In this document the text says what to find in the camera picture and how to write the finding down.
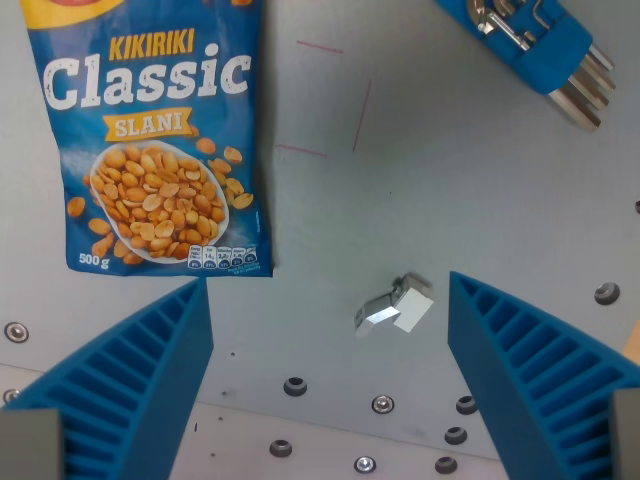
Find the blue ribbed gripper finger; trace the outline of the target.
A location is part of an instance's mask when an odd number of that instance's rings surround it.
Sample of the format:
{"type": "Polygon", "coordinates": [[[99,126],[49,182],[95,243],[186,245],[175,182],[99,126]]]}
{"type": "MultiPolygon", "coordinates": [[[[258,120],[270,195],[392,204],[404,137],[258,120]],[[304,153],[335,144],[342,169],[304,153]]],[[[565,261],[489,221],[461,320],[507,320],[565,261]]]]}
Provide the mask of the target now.
{"type": "Polygon", "coordinates": [[[166,479],[214,349],[194,280],[76,350],[5,412],[53,410],[68,479],[166,479]]]}
{"type": "Polygon", "coordinates": [[[611,479],[609,411],[639,368],[572,325],[452,272],[448,345],[511,479],[611,479]]]}

